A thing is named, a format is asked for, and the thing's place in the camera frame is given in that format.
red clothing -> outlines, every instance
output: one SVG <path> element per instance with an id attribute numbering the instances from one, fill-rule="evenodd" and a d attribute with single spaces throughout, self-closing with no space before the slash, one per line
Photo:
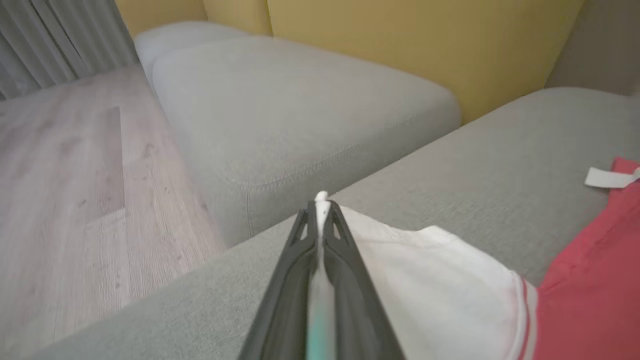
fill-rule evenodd
<path id="1" fill-rule="evenodd" d="M 638 166 L 616 159 L 613 171 Z M 607 207 L 551 264 L 538 296 L 535 359 L 640 359 L 640 181 L 611 190 Z"/>

curtain fold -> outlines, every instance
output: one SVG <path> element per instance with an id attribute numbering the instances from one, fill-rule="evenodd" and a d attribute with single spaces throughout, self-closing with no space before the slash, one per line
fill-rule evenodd
<path id="1" fill-rule="evenodd" d="M 114 0 L 0 0 L 0 100 L 136 62 Z"/>

wooden floor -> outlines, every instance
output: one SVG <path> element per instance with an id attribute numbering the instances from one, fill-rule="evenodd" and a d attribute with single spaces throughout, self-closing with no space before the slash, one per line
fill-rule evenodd
<path id="1" fill-rule="evenodd" d="M 0 102 L 0 359 L 224 250 L 139 67 Z"/>

red and white garment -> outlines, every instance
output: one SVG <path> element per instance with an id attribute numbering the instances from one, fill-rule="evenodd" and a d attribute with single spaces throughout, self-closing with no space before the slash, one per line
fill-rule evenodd
<path id="1" fill-rule="evenodd" d="M 639 168 L 616 159 L 614 172 L 636 175 L 590 172 L 587 184 L 620 188 L 610 191 L 607 207 L 558 255 L 538 288 L 535 359 L 640 359 Z"/>
<path id="2" fill-rule="evenodd" d="M 437 226 L 342 212 L 407 359 L 531 358 L 535 287 Z"/>

sofa seat cushion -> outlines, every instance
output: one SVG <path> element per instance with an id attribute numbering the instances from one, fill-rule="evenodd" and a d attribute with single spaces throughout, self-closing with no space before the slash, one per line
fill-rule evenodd
<path id="1" fill-rule="evenodd" d="M 460 126 L 439 85 L 271 37 L 175 51 L 153 80 L 229 246 Z"/>
<path id="2" fill-rule="evenodd" d="M 185 21 L 143 31 L 134 42 L 142 68 L 153 88 L 153 67 L 160 56 L 207 42 L 247 36 L 249 34 L 244 31 L 209 21 Z"/>
<path id="3" fill-rule="evenodd" d="M 607 204 L 589 167 L 640 160 L 640 109 L 593 90 L 536 92 L 335 194 L 394 227 L 439 225 L 539 284 Z M 35 359 L 235 359 L 290 218 Z"/>

